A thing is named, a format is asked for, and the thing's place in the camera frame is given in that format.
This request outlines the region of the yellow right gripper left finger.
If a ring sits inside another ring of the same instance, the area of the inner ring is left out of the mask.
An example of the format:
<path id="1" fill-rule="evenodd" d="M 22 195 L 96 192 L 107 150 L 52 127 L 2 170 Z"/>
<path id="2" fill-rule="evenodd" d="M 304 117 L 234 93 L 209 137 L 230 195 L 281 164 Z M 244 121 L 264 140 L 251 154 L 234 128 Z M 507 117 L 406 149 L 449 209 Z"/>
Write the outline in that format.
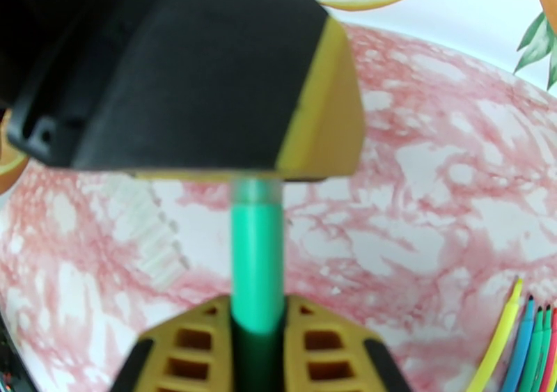
<path id="1" fill-rule="evenodd" d="M 230 298 L 221 295 L 140 335 L 112 391 L 233 391 Z"/>

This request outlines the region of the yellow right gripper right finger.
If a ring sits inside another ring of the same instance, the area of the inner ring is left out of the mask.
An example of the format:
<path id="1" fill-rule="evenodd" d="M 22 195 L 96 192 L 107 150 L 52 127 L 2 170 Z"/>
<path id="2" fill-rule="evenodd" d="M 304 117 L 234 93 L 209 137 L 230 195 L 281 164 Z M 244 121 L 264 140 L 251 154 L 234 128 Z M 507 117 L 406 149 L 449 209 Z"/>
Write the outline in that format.
<path id="1" fill-rule="evenodd" d="M 375 332 L 298 295 L 288 296 L 285 391 L 410 391 Z"/>

